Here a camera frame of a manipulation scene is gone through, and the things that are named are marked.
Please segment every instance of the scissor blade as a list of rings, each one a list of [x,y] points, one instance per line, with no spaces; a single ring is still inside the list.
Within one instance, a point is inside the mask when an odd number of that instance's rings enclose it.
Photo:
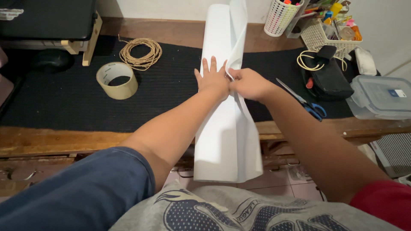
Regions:
[[[285,85],[283,82],[281,82],[281,80],[277,79],[276,80],[287,90],[289,91],[295,98],[297,98],[300,102],[304,102],[306,103],[307,101],[305,101],[303,98],[301,98],[301,96],[297,95],[293,90],[291,90],[291,88],[289,88],[287,85]]]

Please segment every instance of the pen holder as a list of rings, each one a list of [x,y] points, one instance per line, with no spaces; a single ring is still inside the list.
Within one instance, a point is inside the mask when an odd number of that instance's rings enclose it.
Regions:
[[[298,9],[302,7],[304,0],[300,2],[300,5],[284,4],[280,0],[273,0],[268,11],[266,25],[264,31],[273,37],[279,37],[282,35],[288,24],[296,15]]]
[[[308,27],[302,32],[301,38],[308,50],[319,51],[323,46],[335,46],[335,56],[344,58],[362,41],[329,40],[324,32],[320,19],[311,19]]]

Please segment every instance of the tape roll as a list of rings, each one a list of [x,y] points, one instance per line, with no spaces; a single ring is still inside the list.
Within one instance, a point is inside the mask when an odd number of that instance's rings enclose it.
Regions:
[[[119,86],[109,86],[108,84],[113,79],[119,76],[130,77],[129,81]],[[127,99],[133,96],[139,84],[134,76],[133,69],[122,62],[111,62],[102,66],[96,74],[97,82],[103,90],[113,99]]]

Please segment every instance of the plastic lid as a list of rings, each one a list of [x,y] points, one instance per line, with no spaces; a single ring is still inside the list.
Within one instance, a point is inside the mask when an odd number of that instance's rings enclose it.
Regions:
[[[353,79],[361,86],[369,107],[375,111],[410,112],[411,83],[401,78],[357,76]]]

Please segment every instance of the hand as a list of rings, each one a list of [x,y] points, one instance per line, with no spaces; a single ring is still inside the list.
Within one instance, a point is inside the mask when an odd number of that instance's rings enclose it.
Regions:
[[[265,99],[281,90],[250,68],[234,70],[229,69],[230,75],[235,79],[229,84],[229,89],[238,92],[242,97],[259,101],[264,104]]]
[[[210,70],[208,70],[207,59],[203,59],[203,77],[200,72],[194,69],[194,75],[196,76],[197,83],[199,84],[199,92],[210,91],[218,96],[219,100],[224,100],[228,97],[229,82],[226,77],[226,63],[217,72],[217,61],[214,56],[211,57]]]

